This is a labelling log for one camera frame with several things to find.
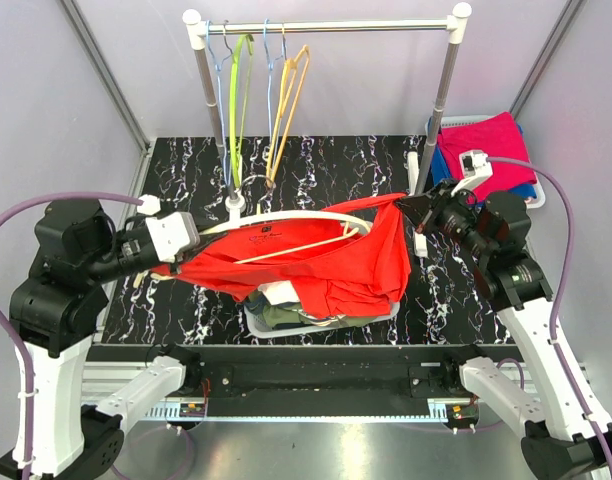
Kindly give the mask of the olive printed tank top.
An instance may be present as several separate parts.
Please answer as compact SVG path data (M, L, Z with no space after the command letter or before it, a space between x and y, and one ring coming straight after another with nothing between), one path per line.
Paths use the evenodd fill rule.
M375 316L353 317L339 314L316 318L308 314L300 303L271 305L264 295L249 296L244 309L270 330L296 329L300 327L363 327L376 319Z

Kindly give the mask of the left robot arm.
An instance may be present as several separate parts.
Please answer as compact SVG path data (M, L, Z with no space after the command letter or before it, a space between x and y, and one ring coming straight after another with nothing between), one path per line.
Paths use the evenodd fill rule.
M138 226L117 229L105 200L103 193L50 194L0 215L1 228L24 210L44 209L28 277L0 311L21 379L18 439L0 458L6 478L94 479L113 466L126 435L160 400L210 390L200 355L168 345L117 392L83 403L84 367L108 303L105 285L160 266L178 272L210 244L200 236L202 223L166 201L138 198Z

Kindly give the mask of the white wooden hanger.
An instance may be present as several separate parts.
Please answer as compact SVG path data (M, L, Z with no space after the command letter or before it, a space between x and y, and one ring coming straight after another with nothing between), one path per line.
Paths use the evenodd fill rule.
M317 242L310 243L310 244L304 244L298 247L292 247L292 248L285 249L285 250L278 250L276 252L272 252L272 253L256 256L256 257L250 257L250 258L238 261L238 264L251 263L251 262L263 260L266 258L277 257L277 256L281 256L284 254L298 252L300 250L323 246L326 244L337 242L342 239L350 238L353 235L356 235L358 233L361 233L362 235L367 235L372 228L372 225L369 222L362 220L360 218L357 218L357 217L354 217L348 214L335 213L335 212L329 212L329 211L285 210L285 211L276 211L276 212L262 213L262 214L242 217L240 214L232 213L233 209L235 209L238 212L241 211L241 209L239 208L239 204L240 204L239 198L240 197L241 195L237 194L236 199L234 201L232 200L228 201L228 203L230 204L230 207L228 207L228 210L230 211L228 221L217 224L215 226L205 228L203 230L199 230L197 224L195 223L199 235L200 234L218 235L218 234L227 233L227 232L230 232L230 231L242 228L242 227L252 226L255 224L269 224L269 223L277 223L281 221L292 221L292 220L335 221L335 222L338 222L340 225L342 225L343 229L342 229L342 233L337 237L332 237L327 240L321 240L321 241L317 241Z

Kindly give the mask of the red tank top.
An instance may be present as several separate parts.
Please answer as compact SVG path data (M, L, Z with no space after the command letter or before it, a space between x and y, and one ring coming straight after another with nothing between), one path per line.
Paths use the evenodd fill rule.
M263 284L288 281L315 318L385 315L401 300L411 273L403 215L395 204L400 197L394 193L328 207L339 214L375 209L365 235L323 218L234 229L183 264L177 277L238 302Z

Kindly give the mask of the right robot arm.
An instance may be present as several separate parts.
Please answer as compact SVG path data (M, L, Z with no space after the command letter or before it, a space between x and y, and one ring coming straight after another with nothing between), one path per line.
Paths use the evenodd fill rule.
M537 395L500 373L475 346L444 361L441 387L452 396L468 392L483 400L515 433L538 479L612 472L612 417L586 381L558 320L556 292L526 247L526 203L501 191L476 207L472 196L443 181L395 204L417 233L439 231L473 257L476 288L515 341Z

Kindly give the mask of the lime green hanger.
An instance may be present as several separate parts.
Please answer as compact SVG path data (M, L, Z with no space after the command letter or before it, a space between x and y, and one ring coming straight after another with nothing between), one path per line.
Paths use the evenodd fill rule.
M251 34L242 34L237 39L234 48L231 48L227 40L224 40L230 52L231 69L229 81L228 100L228 158L230 163L229 173L232 177L232 185L239 189L242 183L241 154L246 125L246 114L248 109L248 96L252 75L252 63L254 56L254 39ZM242 70L242 55L246 53L248 59L246 64L245 81L240 81Z

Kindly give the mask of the light blue wire hanger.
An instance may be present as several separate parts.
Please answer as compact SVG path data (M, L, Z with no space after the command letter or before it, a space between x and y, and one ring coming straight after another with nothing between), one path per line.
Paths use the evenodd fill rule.
M226 131L225 131L225 118L224 118L224 105L223 105L223 87L222 87L222 72L224 69L224 63L229 60L233 56L233 50L229 45L226 45L229 54L225 56L223 59L219 60L212 48L212 40L210 28L212 24L211 21L208 20L206 22L206 46L208 48L208 52L213 62L213 67L216 75L216 107L217 107L217 115L218 115L218 126L219 126L219 135L218 139L221 141L221 162L222 162L222 170L224 174L224 179L226 182L229 182L232 167L229 159L228 148L226 146Z

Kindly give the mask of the yellow hanger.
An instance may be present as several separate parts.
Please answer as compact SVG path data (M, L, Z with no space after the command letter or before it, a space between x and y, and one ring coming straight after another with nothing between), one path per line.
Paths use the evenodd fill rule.
M303 45L294 57L287 57L287 49L285 46L286 32L285 25L282 25L281 33L284 65L280 81L278 106L266 162L266 185L268 188L272 188L275 185L275 178L279 170L287 137L290 133L311 61L310 47L308 45Z

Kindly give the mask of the pink tank top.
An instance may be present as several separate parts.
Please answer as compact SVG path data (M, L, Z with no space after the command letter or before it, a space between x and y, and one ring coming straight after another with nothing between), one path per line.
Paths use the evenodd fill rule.
M299 296L290 281L278 281L261 284L261 292L271 305L299 303Z

